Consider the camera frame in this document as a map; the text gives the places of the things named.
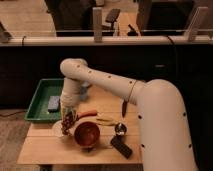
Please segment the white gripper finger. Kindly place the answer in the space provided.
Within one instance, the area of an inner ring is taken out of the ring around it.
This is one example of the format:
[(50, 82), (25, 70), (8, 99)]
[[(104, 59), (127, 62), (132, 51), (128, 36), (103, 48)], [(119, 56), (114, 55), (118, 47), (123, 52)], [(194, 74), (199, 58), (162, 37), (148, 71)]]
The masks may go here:
[(62, 128), (61, 128), (61, 131), (62, 131), (62, 134), (68, 134), (67, 133), (67, 127), (66, 127), (66, 124), (65, 124), (65, 115), (66, 115), (66, 107), (61, 103), (60, 104), (60, 113), (61, 113), (61, 125), (62, 125)]
[(71, 127), (73, 127), (76, 121), (78, 120), (78, 106), (77, 107), (72, 106), (71, 111), (72, 111)]

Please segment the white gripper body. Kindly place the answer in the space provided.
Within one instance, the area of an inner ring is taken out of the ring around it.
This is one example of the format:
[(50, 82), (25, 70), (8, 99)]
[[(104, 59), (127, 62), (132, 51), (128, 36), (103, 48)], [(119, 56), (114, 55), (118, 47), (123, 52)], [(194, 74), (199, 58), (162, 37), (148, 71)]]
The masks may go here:
[(80, 103), (81, 82), (65, 78), (60, 102), (65, 107), (76, 107)]

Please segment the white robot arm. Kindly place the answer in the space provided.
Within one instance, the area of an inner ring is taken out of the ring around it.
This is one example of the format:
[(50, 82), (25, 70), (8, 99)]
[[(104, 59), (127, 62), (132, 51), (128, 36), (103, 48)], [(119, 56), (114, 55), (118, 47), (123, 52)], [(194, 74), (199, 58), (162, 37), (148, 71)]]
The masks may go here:
[(65, 76), (61, 102), (71, 106), (81, 81), (97, 85), (137, 107), (144, 171), (199, 171), (187, 112), (177, 87), (163, 79), (148, 82), (91, 69), (83, 59), (60, 64)]

